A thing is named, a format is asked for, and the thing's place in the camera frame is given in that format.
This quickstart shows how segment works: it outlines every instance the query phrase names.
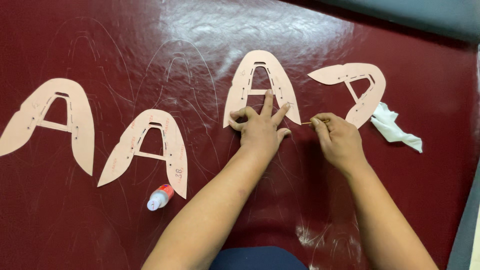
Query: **forearm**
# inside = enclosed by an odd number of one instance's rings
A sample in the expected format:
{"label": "forearm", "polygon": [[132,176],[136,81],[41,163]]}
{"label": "forearm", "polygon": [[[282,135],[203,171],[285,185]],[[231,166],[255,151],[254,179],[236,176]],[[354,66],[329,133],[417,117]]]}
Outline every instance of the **forearm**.
{"label": "forearm", "polygon": [[366,255],[375,269],[436,270],[427,250],[365,162],[346,173]]}
{"label": "forearm", "polygon": [[143,269],[207,269],[269,161],[240,148],[170,222]]}

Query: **pencil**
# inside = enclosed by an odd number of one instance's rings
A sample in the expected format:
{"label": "pencil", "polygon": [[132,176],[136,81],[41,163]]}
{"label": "pencil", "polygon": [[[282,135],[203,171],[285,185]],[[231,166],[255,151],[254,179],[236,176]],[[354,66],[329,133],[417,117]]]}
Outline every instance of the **pencil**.
{"label": "pencil", "polygon": [[301,123],[301,124],[311,124],[312,122],[305,122],[305,123]]}

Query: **maroon leather surface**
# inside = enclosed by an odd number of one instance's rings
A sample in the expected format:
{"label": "maroon leather surface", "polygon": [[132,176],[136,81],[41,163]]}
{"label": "maroon leather surface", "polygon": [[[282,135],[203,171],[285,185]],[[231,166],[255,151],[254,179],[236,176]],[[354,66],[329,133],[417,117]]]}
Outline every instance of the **maroon leather surface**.
{"label": "maroon leather surface", "polygon": [[[354,104],[344,84],[325,86],[307,73],[349,62],[382,70],[382,101],[423,140],[424,153],[386,142],[367,122],[365,154],[446,267],[478,160],[475,45],[309,1],[3,0],[0,14],[0,131],[38,86],[64,77],[86,91],[96,136],[93,177],[62,131],[37,127],[0,157],[1,269],[139,269],[168,222],[239,148],[222,114],[236,68],[254,49],[283,65],[303,122],[325,111],[345,117]],[[261,78],[257,71],[255,83],[265,85]],[[257,110],[262,102],[248,98]],[[188,199],[174,196],[155,212],[145,204],[168,182],[164,161],[135,157],[122,177],[96,188],[126,126],[151,108],[175,117],[189,158]],[[60,103],[48,117],[61,121],[62,113]],[[367,269],[345,180],[307,126],[281,126],[293,134],[224,248],[276,245],[311,269]],[[159,133],[147,137],[142,151],[159,153]]]}

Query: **red bottle label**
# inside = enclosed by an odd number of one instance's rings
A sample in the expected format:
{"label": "red bottle label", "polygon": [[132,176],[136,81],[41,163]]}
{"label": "red bottle label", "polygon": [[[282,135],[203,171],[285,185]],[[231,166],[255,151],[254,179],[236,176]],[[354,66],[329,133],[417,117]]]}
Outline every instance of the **red bottle label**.
{"label": "red bottle label", "polygon": [[173,187],[170,186],[169,184],[163,184],[157,190],[165,191],[167,196],[168,196],[168,200],[170,201],[170,199],[172,199],[172,197],[173,197]]}

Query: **tissue paper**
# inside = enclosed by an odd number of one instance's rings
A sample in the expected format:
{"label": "tissue paper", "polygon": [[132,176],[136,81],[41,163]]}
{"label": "tissue paper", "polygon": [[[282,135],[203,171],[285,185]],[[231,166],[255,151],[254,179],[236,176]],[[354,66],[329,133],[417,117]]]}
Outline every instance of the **tissue paper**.
{"label": "tissue paper", "polygon": [[373,112],[371,117],[371,122],[377,127],[380,133],[387,139],[389,142],[399,142],[402,141],[406,145],[414,148],[418,152],[421,150],[421,139],[412,135],[403,132],[396,124],[395,119],[398,116],[398,113],[390,111],[387,105],[383,102],[380,102]]}

